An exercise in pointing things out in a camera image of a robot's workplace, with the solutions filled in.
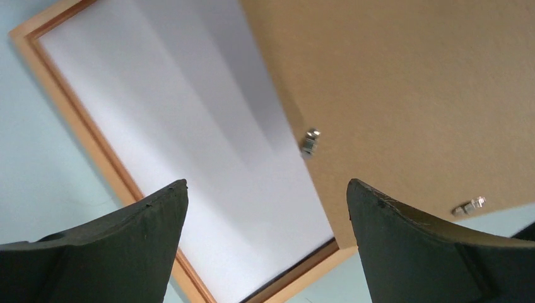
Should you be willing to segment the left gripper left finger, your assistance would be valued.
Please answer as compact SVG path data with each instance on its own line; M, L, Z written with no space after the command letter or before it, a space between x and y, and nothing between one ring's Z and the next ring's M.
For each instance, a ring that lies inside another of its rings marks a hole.
M162 302L188 208L187 183L36 242L1 246L2 302Z

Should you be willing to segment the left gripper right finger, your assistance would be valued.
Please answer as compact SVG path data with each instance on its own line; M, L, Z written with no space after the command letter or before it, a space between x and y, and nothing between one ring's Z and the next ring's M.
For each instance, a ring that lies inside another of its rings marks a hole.
M359 179L346 200L374 302L534 301L534 225L512 237L480 232Z

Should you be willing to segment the wooden picture frame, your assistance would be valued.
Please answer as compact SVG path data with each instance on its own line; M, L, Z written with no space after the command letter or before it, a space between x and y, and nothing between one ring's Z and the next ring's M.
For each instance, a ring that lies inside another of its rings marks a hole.
M9 36L113 192L127 206L144 198L144 194L39 42L41 36L92 4L93 1L57 1L12 29ZM356 245L340 246L336 239L330 239L289 270L246 297L244 301L284 302L322 278L357 251Z

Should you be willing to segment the brown backing board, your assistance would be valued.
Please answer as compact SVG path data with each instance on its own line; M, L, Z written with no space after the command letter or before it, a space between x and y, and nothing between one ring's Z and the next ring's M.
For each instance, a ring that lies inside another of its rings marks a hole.
M534 201L533 1L242 1L341 249L357 178L446 220Z

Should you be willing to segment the sunset photo print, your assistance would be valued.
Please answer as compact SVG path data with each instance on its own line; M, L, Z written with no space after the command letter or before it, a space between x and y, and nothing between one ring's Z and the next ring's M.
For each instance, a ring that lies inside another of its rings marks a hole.
M332 239L238 1L97 1L40 43L143 194L187 181L179 246L215 301Z

